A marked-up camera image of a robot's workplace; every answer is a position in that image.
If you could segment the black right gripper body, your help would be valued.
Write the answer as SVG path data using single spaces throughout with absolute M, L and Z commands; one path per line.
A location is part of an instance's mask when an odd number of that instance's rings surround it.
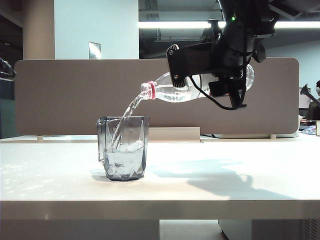
M 253 58 L 261 63 L 266 59 L 263 39 L 267 37 L 267 23 L 252 19 L 229 19 L 220 28 L 212 20 L 212 75 L 217 78 L 240 78 Z

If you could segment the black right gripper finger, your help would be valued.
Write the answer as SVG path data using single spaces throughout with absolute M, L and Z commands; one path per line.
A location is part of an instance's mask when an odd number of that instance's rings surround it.
M 186 77 L 216 73 L 219 63 L 214 55 L 214 43 L 206 42 L 179 48 L 177 44 L 166 50 L 171 81 L 174 87 L 187 85 Z

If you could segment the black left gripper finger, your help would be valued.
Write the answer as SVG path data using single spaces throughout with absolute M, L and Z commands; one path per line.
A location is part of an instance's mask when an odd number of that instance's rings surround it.
M 1 78 L 14 78 L 16 76 L 15 70 L 12 66 L 0 57 L 0 77 Z

